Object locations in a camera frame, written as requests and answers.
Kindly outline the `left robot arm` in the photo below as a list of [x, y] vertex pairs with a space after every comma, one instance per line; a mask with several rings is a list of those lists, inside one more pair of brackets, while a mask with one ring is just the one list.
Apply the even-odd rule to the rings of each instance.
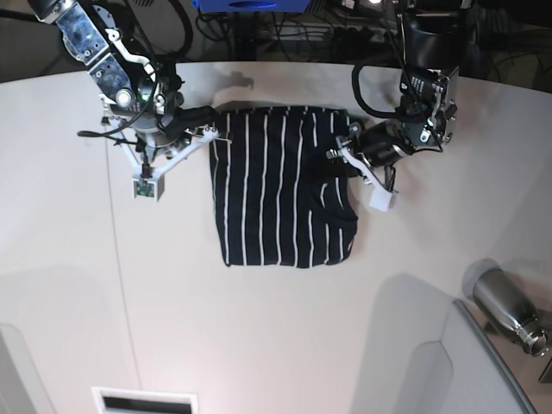
[[351, 80], [359, 106], [380, 122], [356, 138], [353, 153], [371, 167], [391, 167], [413, 154], [442, 151], [454, 130], [455, 83], [467, 51], [469, 1], [383, 1], [386, 35], [401, 71], [400, 103], [372, 108], [361, 94], [361, 70]]

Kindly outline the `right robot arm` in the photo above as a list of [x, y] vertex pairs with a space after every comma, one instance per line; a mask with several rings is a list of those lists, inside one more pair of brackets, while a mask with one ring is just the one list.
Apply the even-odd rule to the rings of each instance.
[[128, 1], [31, 1], [41, 23], [56, 26], [66, 51], [100, 91], [107, 131], [80, 131], [131, 146], [144, 163], [171, 159], [205, 136], [214, 136], [218, 114], [210, 106], [184, 108], [184, 83], [176, 65], [188, 48], [158, 54]]

